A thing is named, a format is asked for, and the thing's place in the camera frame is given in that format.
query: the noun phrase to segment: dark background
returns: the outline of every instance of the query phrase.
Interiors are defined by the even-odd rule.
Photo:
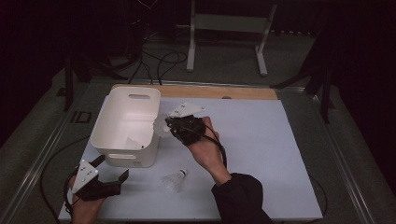
[[[197,11],[260,16],[263,10],[256,9],[268,6],[262,1],[250,1],[258,6],[241,7],[239,2],[197,1]],[[339,43],[341,50],[332,58],[332,84],[339,88],[378,166],[396,192],[396,6],[386,0],[339,1],[336,5],[329,2],[332,1],[282,1],[272,28],[278,34],[285,31],[317,35],[316,50],[306,62],[315,63],[318,58],[326,59],[326,46],[333,41],[320,31],[334,6],[340,10],[338,22],[342,28],[336,32],[343,39]],[[173,36],[176,24],[190,22],[190,1],[160,0],[150,11],[136,1],[111,3],[0,2],[1,145],[50,88],[52,77],[64,67],[65,55],[75,55],[81,68],[78,77],[89,81],[79,53],[109,64],[109,55],[138,54],[147,29]]]

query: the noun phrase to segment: black sleeve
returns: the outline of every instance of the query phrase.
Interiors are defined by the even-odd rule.
[[[251,175],[232,174],[232,177],[212,188],[221,221],[227,224],[273,223],[262,210],[262,183]]]

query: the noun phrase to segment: white plastic bin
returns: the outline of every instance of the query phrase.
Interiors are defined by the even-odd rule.
[[[111,166],[150,167],[159,136],[153,131],[161,94],[156,89],[117,87],[108,95],[93,128],[91,143]]]

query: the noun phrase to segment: human hand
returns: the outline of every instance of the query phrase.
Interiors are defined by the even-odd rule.
[[[219,139],[219,133],[214,131],[210,117],[204,117],[202,120],[206,125],[205,135],[215,140]],[[198,164],[212,175],[216,185],[220,186],[231,179],[230,173],[222,162],[220,148],[214,142],[201,138],[198,142],[189,145],[188,149]]]
[[[69,188],[72,188],[76,176],[70,178]],[[73,194],[73,224],[92,224],[95,222],[103,202],[106,198],[85,202]]]

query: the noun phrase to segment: table top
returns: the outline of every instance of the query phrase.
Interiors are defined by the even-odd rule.
[[[182,102],[206,107],[206,112],[199,117],[212,118],[227,151],[230,172],[250,174],[263,183],[262,208],[271,218],[321,218],[286,113],[273,90],[185,86],[155,88],[163,95],[160,113],[166,113]],[[190,98],[180,98],[183,93]],[[247,100],[250,94],[252,98],[261,99]],[[220,99],[223,96],[233,99]],[[91,161],[98,155],[89,143],[82,159]],[[125,169],[110,167],[104,162],[98,167],[99,179],[112,181]],[[180,169],[188,170],[182,190],[179,193],[170,192],[162,185],[161,178]],[[122,185],[121,195],[106,200],[99,218],[218,220],[219,212],[210,192],[213,185],[210,175],[176,138],[162,138],[154,165],[150,168],[130,168],[130,177]],[[59,218],[69,219],[64,209]]]

